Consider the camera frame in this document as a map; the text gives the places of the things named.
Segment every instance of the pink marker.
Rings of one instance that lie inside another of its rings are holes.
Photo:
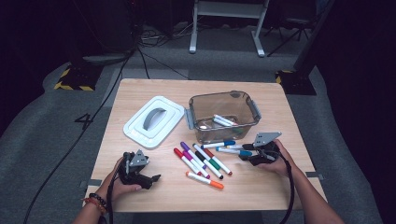
[[[204,168],[202,168],[202,166],[200,166],[198,164],[197,161],[195,161],[192,156],[189,154],[189,152],[187,152],[186,150],[183,151],[183,155],[184,157],[187,158],[187,160],[189,160],[196,168],[198,168],[198,170],[201,172],[201,174],[206,177],[206,178],[210,178],[210,175],[204,170]]]
[[[185,157],[183,153],[179,151],[176,147],[174,148],[174,152],[198,175],[201,175],[201,172]]]

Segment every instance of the blue marker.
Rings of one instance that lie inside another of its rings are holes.
[[[226,146],[231,146],[231,145],[235,145],[235,141],[226,141],[226,142],[221,142],[221,143],[212,143],[212,144],[207,144],[207,145],[201,145],[201,149],[209,148],[209,147],[226,147]]]
[[[229,149],[229,148],[224,148],[224,147],[216,147],[216,151],[228,152],[228,153],[238,154],[238,155],[241,155],[241,156],[251,156],[251,155],[253,155],[253,153],[251,153],[251,151],[239,150],[239,149]]]

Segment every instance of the white container lid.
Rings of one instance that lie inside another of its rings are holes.
[[[184,116],[184,107],[163,96],[148,101],[124,125],[125,135],[146,148],[158,146]]]

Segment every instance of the red marker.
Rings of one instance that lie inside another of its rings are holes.
[[[176,147],[174,148],[174,152],[198,175],[201,175],[201,172],[178,150]]]
[[[227,175],[232,175],[232,174],[233,174],[233,172],[231,172],[231,171],[227,168],[227,166],[225,166],[221,161],[219,161],[219,159],[216,158],[215,155],[213,155],[213,154],[209,151],[209,149],[205,148],[205,149],[204,149],[204,152],[205,152],[213,161],[215,161],[215,162],[221,167],[221,169],[223,169],[223,170],[225,171],[225,173],[227,173]]]

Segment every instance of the table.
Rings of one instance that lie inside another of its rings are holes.
[[[187,108],[190,98],[194,95],[233,90],[249,94],[262,113],[260,122],[249,130],[244,139],[237,140],[236,143],[252,143],[256,133],[280,131],[282,135],[279,139],[289,150],[296,164],[304,172],[315,172],[286,95],[279,84],[128,78],[120,83],[92,171],[92,179],[103,180],[123,152],[136,152],[138,149],[142,149],[150,160],[141,174],[162,176],[151,189],[143,189],[119,199],[114,203],[114,211],[258,211],[288,208],[289,180],[254,167],[248,161],[241,161],[234,154],[214,152],[233,172],[231,176],[224,175],[223,180],[212,175],[213,180],[224,185],[223,190],[187,178],[185,173],[189,171],[189,167],[173,151],[174,147],[181,149],[181,141],[189,146],[197,143],[194,130],[188,128],[185,119],[179,122],[158,147],[150,150],[139,146],[122,131],[124,124],[154,96],[162,95]],[[310,177],[309,180],[325,197],[318,178]],[[97,188],[88,186],[87,195],[95,192]],[[301,209],[297,195],[294,208]]]
[[[190,53],[196,52],[198,15],[221,16],[258,19],[256,31],[252,31],[251,34],[259,57],[264,57],[265,53],[262,49],[259,34],[268,8],[268,2],[265,1],[263,4],[244,4],[195,0]]]

